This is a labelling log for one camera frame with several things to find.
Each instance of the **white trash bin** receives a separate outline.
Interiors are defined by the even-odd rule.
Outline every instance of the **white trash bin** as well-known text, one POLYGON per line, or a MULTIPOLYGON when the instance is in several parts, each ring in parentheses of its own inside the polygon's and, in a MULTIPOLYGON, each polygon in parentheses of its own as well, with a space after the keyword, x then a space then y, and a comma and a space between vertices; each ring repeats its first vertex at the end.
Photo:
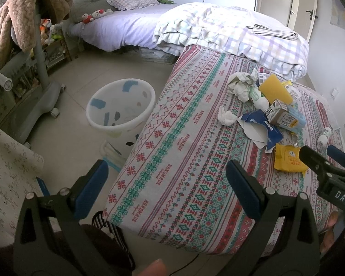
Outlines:
POLYGON ((153 87, 139 79, 122 79, 99 89, 88 102, 86 115, 106 135, 101 155, 120 172, 155 106, 153 87))

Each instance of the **map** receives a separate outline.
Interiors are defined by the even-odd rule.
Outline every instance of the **map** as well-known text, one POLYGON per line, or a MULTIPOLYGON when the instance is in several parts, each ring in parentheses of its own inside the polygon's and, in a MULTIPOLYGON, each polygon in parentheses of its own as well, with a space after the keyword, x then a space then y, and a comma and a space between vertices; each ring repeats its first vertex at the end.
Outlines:
POLYGON ((341 4, 340 0, 332 0, 330 24, 345 30, 345 8, 341 4))

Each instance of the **person's hand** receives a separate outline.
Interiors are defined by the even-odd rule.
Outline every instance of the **person's hand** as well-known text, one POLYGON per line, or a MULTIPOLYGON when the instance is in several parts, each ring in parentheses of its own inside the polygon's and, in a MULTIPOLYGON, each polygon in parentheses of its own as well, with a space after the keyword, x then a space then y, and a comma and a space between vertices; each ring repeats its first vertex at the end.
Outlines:
POLYGON ((162 259, 158 259, 150 264, 142 273, 138 276, 167 276, 166 266, 162 262, 162 259))
POLYGON ((321 253, 328 251, 331 248, 331 246, 333 245, 333 243, 335 243, 333 226, 336 224, 338 216, 339 216, 339 214, 337 213, 337 211, 333 211, 331 213, 330 217, 328 218, 327 227, 329 227, 329 229, 326 231, 326 234, 323 237, 323 241, 322 241, 321 246, 320 246, 320 252, 321 253))

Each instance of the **door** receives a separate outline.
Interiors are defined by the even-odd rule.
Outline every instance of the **door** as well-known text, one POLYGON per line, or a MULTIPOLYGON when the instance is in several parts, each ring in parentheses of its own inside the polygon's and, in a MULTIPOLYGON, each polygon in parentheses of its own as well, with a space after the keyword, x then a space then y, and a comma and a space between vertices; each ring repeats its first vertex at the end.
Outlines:
POLYGON ((316 19, 317 0, 299 0, 294 31, 309 41, 316 19))
POLYGON ((291 9, 290 9, 290 14, 289 14, 288 27, 292 30, 294 30, 298 8, 299 8, 299 0, 291 0, 291 9))

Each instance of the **checkered pillow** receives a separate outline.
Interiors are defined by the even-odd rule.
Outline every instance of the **checkered pillow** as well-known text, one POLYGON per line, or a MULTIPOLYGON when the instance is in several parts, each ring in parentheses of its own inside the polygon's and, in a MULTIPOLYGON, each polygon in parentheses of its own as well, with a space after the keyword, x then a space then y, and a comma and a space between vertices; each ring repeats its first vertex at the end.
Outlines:
POLYGON ((139 9, 159 4, 157 0, 106 0, 111 6, 119 10, 139 9))

